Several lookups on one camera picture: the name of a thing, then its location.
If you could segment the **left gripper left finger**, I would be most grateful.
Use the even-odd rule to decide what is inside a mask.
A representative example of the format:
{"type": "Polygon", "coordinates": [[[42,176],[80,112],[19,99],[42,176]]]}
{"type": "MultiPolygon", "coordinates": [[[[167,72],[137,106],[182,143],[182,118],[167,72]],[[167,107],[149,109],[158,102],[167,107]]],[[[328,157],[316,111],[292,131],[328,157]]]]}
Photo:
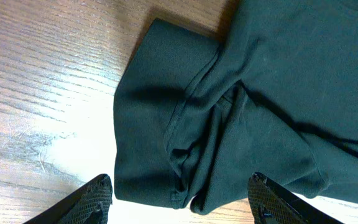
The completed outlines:
{"type": "Polygon", "coordinates": [[[99,174],[25,224],[107,224],[112,193],[110,176],[99,174]]]}

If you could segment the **black t-shirt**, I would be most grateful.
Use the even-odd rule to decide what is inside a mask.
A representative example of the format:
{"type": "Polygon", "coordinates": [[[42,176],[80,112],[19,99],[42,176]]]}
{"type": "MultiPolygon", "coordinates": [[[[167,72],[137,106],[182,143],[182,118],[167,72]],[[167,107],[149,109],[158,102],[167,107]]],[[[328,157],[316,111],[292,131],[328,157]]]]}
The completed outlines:
{"type": "Polygon", "coordinates": [[[154,20],[114,132],[119,200],[205,215],[260,172],[358,203],[358,0],[241,1],[223,44],[154,20]]]}

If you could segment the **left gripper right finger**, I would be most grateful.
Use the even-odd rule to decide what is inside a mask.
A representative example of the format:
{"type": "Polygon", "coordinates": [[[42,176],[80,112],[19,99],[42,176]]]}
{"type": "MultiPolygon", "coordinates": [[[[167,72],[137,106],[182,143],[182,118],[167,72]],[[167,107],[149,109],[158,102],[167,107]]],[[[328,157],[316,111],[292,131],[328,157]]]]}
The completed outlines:
{"type": "Polygon", "coordinates": [[[248,181],[255,224],[341,224],[260,172],[248,181]]]}

